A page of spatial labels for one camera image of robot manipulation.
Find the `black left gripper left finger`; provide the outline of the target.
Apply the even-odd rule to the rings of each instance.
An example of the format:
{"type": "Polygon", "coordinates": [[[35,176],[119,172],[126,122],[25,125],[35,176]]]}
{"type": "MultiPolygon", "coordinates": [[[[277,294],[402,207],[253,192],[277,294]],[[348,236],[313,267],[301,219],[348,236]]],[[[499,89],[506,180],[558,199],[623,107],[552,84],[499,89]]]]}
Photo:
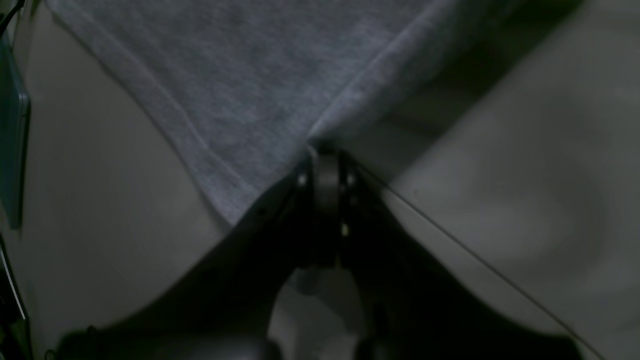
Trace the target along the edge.
{"type": "Polygon", "coordinates": [[[281,287],[326,255],[325,154],[316,150],[159,299],[66,335],[58,360],[281,360],[266,333],[281,287]]]}

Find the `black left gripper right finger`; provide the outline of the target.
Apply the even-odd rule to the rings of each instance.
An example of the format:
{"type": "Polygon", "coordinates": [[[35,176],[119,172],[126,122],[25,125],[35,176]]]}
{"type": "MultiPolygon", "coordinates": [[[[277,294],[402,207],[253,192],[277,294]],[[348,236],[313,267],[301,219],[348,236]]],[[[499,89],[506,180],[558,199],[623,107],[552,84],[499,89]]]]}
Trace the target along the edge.
{"type": "Polygon", "coordinates": [[[338,153],[340,257],[365,309],[357,360],[581,360],[568,335],[527,329],[484,304],[407,233],[338,153]]]}

